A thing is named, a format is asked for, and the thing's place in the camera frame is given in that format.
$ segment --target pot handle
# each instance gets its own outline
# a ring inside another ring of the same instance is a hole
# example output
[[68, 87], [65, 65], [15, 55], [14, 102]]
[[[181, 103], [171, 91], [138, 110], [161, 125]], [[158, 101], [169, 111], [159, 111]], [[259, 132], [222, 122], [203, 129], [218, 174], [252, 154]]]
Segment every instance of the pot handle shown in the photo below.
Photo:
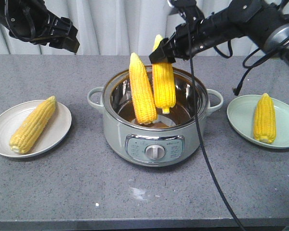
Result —
[[213, 112], [219, 110], [222, 105], [223, 105], [223, 96], [216, 90], [212, 89], [207, 89], [208, 94], [215, 95], [217, 98], [220, 99], [220, 103], [216, 106], [211, 107], [210, 106], [210, 101], [209, 101], [209, 106], [207, 108], [207, 116], [211, 115]]
[[98, 110], [99, 113], [103, 114], [104, 112], [104, 106], [103, 104], [98, 104], [98, 103], [93, 103], [91, 101], [91, 96], [97, 92], [103, 92], [104, 90], [104, 87], [96, 87], [96, 88], [93, 88], [91, 91], [89, 91], [88, 95], [87, 95], [87, 100], [88, 100], [88, 103], [91, 107], [95, 108], [96, 110]]

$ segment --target control knob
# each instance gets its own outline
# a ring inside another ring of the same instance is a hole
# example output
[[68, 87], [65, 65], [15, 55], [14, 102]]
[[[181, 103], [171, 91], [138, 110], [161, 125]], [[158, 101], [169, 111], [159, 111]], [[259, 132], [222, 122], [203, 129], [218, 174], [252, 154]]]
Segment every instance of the control knob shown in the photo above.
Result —
[[165, 156], [165, 148], [158, 144], [152, 144], [145, 148], [145, 155], [151, 160], [159, 160]]

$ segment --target control panel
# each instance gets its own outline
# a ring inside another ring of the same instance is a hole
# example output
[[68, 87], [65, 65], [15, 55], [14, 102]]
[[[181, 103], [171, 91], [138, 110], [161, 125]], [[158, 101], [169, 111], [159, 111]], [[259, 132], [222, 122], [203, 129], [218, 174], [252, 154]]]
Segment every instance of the control panel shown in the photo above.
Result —
[[128, 135], [125, 140], [128, 155], [141, 162], [161, 163], [179, 158], [184, 150], [184, 137], [149, 137]]

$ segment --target ceramic plate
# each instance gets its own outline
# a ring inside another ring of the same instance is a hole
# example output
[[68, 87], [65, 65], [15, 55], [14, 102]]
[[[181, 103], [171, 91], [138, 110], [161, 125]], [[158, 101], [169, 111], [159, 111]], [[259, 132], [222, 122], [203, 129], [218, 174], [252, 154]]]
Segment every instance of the ceramic plate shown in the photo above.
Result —
[[232, 127], [245, 139], [268, 148], [289, 148], [289, 105], [273, 99], [276, 114], [276, 139], [267, 144], [253, 138], [253, 117], [260, 95], [244, 95], [232, 100], [227, 116]]
[[34, 100], [16, 105], [0, 115], [0, 155], [11, 158], [28, 158], [39, 155], [57, 145], [67, 134], [72, 115], [69, 109], [61, 103], [48, 121], [44, 131], [32, 149], [27, 154], [11, 151], [9, 140], [20, 127], [24, 119], [44, 100]]

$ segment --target green plate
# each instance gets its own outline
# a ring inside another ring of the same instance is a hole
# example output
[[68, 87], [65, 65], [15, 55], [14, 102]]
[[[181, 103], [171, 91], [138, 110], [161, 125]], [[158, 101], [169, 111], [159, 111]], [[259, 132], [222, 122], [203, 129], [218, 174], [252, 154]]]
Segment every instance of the green plate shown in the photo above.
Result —
[[253, 117], [261, 95], [244, 95], [232, 100], [227, 107], [231, 126], [245, 139], [267, 148], [289, 148], [289, 105], [273, 99], [276, 115], [276, 139], [267, 144], [253, 138]]

